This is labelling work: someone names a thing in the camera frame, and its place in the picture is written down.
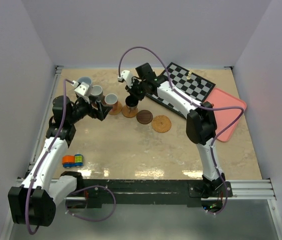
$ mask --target gray cup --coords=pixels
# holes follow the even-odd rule
[[[111,112],[114,112],[118,109],[118,96],[114,93],[110,93],[105,96],[104,102],[106,105],[112,106]]]
[[[92,91],[90,95],[102,101],[103,100],[103,88],[100,85],[94,85],[92,87]]]
[[[92,85],[92,79],[89,78],[88,76],[82,76],[80,77],[78,80],[77,80],[78,83],[85,83],[85,84],[88,84],[88,85]]]

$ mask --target chessboard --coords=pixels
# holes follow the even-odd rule
[[[211,93],[212,89],[216,86],[215,83],[196,75],[195,73],[191,74],[191,78],[187,79],[189,70],[171,62],[167,66],[167,71],[170,74],[173,84],[186,93],[191,98],[198,100],[200,102],[204,102],[209,94]],[[163,71],[160,75],[168,76],[166,71]],[[176,109],[171,103],[168,101],[157,97],[153,94],[146,94],[148,98],[155,101],[156,103],[168,108],[169,110],[173,111],[174,113],[182,116],[183,114]]]

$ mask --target dark wooden coaster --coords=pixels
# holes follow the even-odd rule
[[[149,124],[152,122],[153,115],[148,110],[141,110],[136,115],[136,120],[141,124]]]

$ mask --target black bracket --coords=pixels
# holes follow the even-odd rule
[[[211,103],[204,102],[203,107],[212,108]],[[190,110],[186,117],[186,135],[195,144],[205,145],[216,136],[217,121],[213,111],[196,108]]]
[[[17,224],[26,224],[26,198],[28,188],[11,187],[7,197],[12,220]],[[42,189],[32,189],[29,202],[29,223],[35,226],[49,226],[56,215],[56,204]]]
[[[100,185],[111,190],[117,204],[132,205],[186,205],[189,208],[202,207],[202,198],[218,197],[224,186],[211,190],[204,180],[127,180],[127,179],[84,179],[84,187]],[[228,196],[232,197],[230,182],[226,182]],[[87,204],[83,208],[101,208],[103,204],[112,204],[113,199],[104,189],[92,188],[87,191]],[[77,201],[68,201],[68,206]]]
[[[50,120],[49,120],[49,128],[46,131],[45,137],[47,139],[51,138],[51,137],[54,137],[57,134],[59,126],[60,126],[60,124],[57,124],[57,123],[52,122],[52,121],[53,121],[53,117],[50,118]],[[75,137],[76,131],[77,130],[76,130],[74,124],[65,124],[65,125],[63,125],[63,128],[62,128],[62,130],[61,130],[61,132],[60,132],[58,137],[61,140],[65,140],[67,145],[70,146],[73,138]]]
[[[154,94],[158,96],[158,88],[162,83],[168,80],[164,75],[157,76],[156,73],[152,70],[149,63],[142,64],[135,68],[136,73],[140,79],[138,84],[133,84],[131,89],[128,91],[132,95],[138,95],[142,93],[142,99],[145,97],[145,94]]]

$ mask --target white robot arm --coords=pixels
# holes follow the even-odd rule
[[[133,74],[128,70],[122,71],[121,76],[118,77],[119,82],[126,83],[125,89],[131,94],[131,96],[134,96],[138,100],[142,100],[145,96],[145,93],[155,94],[157,97],[168,101],[175,108],[177,108],[184,115],[186,119],[188,119],[188,116],[191,112],[197,109],[197,107],[193,106],[184,98],[182,98],[180,95],[175,93],[173,89],[170,87],[170,84],[167,81],[167,79],[164,78],[164,76],[158,76],[158,77],[155,76],[154,72],[152,71],[148,63],[136,68],[136,70],[140,78],[134,77]],[[189,97],[181,90],[179,90],[179,94],[183,95],[185,98],[190,99],[196,105],[201,104],[201,102]],[[214,135],[212,137],[209,138],[208,136],[208,139],[193,141],[193,139],[191,139],[191,137],[189,136],[189,134],[191,133],[188,132],[187,129],[188,137],[192,142],[196,144],[196,147],[199,151],[199,155],[203,166],[203,177],[211,182],[216,181],[220,177],[217,172],[217,169],[219,170],[220,174],[223,173],[219,164],[216,147],[213,146],[211,150],[211,142],[213,140],[213,137],[215,136],[215,129],[213,130],[214,130]],[[216,166],[213,162],[211,151],[213,151]]]
[[[74,81],[73,86],[76,87],[74,91],[77,99],[71,102],[66,97],[62,129],[57,133],[64,111],[64,96],[58,96],[53,100],[53,116],[49,120],[46,140],[38,160],[21,186],[11,187],[8,193],[12,219],[15,223],[25,224],[27,218],[31,225],[49,226],[54,219],[56,207],[64,198],[76,189],[83,188],[82,175],[73,171],[64,172],[55,184],[50,185],[50,183],[57,165],[74,138],[75,123],[87,115],[103,121],[112,107],[104,106],[100,100],[90,96],[91,85]],[[25,214],[27,199],[29,208],[28,214]]]

